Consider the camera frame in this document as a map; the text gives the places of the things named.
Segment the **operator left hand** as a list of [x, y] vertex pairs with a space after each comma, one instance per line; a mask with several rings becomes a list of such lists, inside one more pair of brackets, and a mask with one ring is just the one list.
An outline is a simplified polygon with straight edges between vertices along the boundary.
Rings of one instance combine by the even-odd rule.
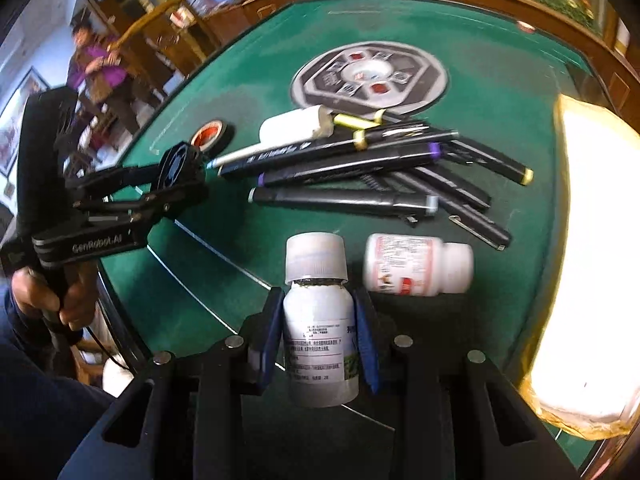
[[16, 271], [11, 288], [17, 307], [28, 318], [45, 313], [58, 315], [71, 330], [89, 326], [96, 316], [98, 269], [94, 262], [83, 262], [65, 269], [68, 289], [63, 300], [50, 289], [47, 281], [29, 266]]

